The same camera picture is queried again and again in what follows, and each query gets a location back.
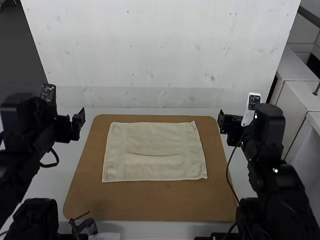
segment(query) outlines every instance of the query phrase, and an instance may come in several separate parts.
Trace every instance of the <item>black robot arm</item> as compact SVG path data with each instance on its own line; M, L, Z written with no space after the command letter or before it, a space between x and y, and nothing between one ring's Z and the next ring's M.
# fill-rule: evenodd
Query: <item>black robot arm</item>
M79 140L84 125L85 109L70 117L58 115L56 86L44 84L40 97L24 100L23 94L6 99L0 106L3 132L0 133L0 229L16 206L23 200L40 167L55 167L59 158L53 150L55 142ZM56 162L41 163L52 152Z
M229 146L240 146L257 198L243 198L236 211L238 239L316 240L319 226L305 188L295 169L281 160L286 121L271 104L257 104L251 125L241 127L241 116L220 111L218 126Z

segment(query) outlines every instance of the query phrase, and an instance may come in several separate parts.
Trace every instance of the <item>white wall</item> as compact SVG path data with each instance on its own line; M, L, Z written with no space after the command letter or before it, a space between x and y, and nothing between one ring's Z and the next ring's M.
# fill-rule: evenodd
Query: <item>white wall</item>
M267 98L300 0L22 0L58 102L241 108Z
M319 28L297 13L287 45L304 63L307 63L318 35Z
M320 18L320 1L319 0L301 0L300 5L309 12Z
M300 6L320 18L319 0L301 0ZM315 46L318 35L319 28L297 13L287 42L296 55L307 63L310 53L320 59L319 44Z

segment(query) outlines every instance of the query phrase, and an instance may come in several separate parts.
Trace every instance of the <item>table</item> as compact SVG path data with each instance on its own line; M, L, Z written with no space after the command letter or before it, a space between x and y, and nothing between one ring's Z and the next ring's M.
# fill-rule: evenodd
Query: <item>table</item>
M60 115L73 115L80 108L65 108L58 106ZM63 215L63 205L76 171L82 150L86 143L93 119L100 114L137 114L137 115L194 115L218 117L219 108L86 108L86 123L84 124L79 141L69 144L56 143L54 149L57 152L60 163L51 169L41 168L24 197L27 198L52 198L58 204L59 233L70 233L71 227ZM226 111L228 114L241 114ZM221 141L226 159L229 158L233 147L226 144L226 135L221 135ZM42 159L43 163L53 162L54 157L48 153ZM234 190L239 198L254 197L248 181L247 161L241 149L237 149L233 155L230 174ZM2 231L9 228L12 218L9 218ZM180 238L193 239L196 236L209 236L211 232L226 232L231 223L221 222L150 222L150 221L97 221L100 233L120 233L121 239L141 238Z

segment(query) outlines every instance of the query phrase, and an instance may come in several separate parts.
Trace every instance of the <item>beige towel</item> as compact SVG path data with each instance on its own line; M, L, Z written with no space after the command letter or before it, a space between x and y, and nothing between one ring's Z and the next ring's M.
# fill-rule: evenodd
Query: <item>beige towel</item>
M196 123L113 122L104 154L102 182L207 178Z

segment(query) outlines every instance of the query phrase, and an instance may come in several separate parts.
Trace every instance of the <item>cork mat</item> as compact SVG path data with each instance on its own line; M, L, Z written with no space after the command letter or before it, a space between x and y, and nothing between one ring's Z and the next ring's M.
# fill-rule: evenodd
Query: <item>cork mat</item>
M208 179L102 182L107 135L112 122L195 121ZM95 220L231 222L236 203L226 180L226 159L217 122L210 116L110 115L92 123L67 194L67 219L90 211Z

